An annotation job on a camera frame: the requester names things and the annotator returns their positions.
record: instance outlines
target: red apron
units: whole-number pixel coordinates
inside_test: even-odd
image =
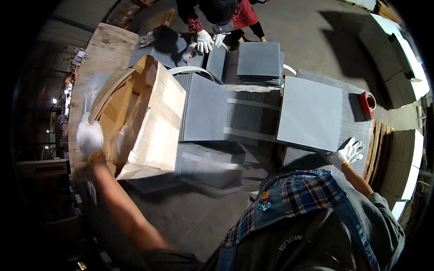
[[[251,26],[257,22],[259,22],[258,17],[256,17],[255,11],[250,5],[249,0],[243,0],[241,2],[240,14],[233,23],[235,30]]]

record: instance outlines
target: work glove with yellow cuff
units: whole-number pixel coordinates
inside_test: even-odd
[[[89,123],[89,112],[84,113],[77,130],[77,143],[88,163],[93,158],[103,154],[104,136],[98,121]]]
[[[327,159],[332,163],[337,169],[342,169],[343,163],[353,163],[356,160],[362,159],[361,154],[363,150],[362,142],[355,142],[355,138],[352,137],[345,145],[343,149],[331,152],[327,155]]]

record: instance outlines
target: white glove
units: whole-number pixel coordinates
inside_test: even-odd
[[[342,169],[342,164],[353,163],[358,159],[362,159],[363,155],[360,154],[363,150],[362,142],[355,142],[355,138],[352,137],[343,149],[334,151],[327,155],[327,159],[339,170]]]
[[[81,152],[90,161],[99,154],[103,154],[104,136],[98,121],[89,124],[89,112],[84,113],[77,130],[77,143]]]
[[[213,41],[214,41],[214,44],[216,45],[217,48],[219,48],[220,45],[223,43],[223,40],[225,37],[226,37],[226,35],[224,35],[224,34],[214,35]]]
[[[197,33],[197,50],[199,52],[204,52],[205,53],[209,53],[210,51],[212,51],[212,47],[211,44],[214,43],[213,39],[211,38],[210,34],[208,34],[207,31],[205,30],[201,30]]]

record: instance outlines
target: wooden pallet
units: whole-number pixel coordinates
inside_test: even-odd
[[[404,27],[402,20],[399,18],[398,14],[384,1],[377,1],[374,13],[380,15],[383,18],[392,20],[398,23],[401,27]]]
[[[372,134],[369,141],[368,155],[364,170],[364,179],[374,191],[381,186],[383,175],[389,159],[390,145],[394,128],[372,120]]]
[[[372,10],[369,10],[369,9],[365,8],[364,6],[360,6],[359,4],[356,4],[356,3],[353,3],[353,2],[350,2],[350,1],[346,1],[346,0],[339,0],[339,1],[341,1],[341,2],[345,2],[345,3],[348,3],[348,4],[351,4],[351,5],[356,6],[356,7],[360,7],[360,8],[362,8],[362,9],[364,9],[364,10],[369,11],[369,12],[372,11]]]

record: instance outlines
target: packing tape roll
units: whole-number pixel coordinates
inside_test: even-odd
[[[374,110],[377,107],[377,101],[375,100],[374,95],[372,95],[371,93],[367,92],[366,96],[365,96],[365,99],[366,99],[366,103],[368,104],[369,109],[371,111]]]

